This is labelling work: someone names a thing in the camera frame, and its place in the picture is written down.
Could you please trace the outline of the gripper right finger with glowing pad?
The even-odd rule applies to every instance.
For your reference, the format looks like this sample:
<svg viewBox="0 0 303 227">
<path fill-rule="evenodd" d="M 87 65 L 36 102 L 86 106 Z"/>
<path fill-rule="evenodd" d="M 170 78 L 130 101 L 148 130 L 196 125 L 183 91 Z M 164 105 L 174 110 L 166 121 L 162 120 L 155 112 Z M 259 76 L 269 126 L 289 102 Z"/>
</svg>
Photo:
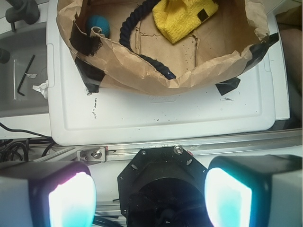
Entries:
<svg viewBox="0 0 303 227">
<path fill-rule="evenodd" d="M 295 155 L 217 156 L 205 179 L 215 227 L 301 227 L 303 161 Z"/>
</svg>

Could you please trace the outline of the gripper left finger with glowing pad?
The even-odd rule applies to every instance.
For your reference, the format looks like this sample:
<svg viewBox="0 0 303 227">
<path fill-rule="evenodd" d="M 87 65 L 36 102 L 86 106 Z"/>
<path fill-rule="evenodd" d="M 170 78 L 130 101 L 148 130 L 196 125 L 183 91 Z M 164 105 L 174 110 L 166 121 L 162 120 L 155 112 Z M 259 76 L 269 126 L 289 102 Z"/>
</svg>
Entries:
<svg viewBox="0 0 303 227">
<path fill-rule="evenodd" d="M 2 227 L 90 227 L 96 202 L 96 186 L 83 162 L 0 165 Z"/>
</svg>

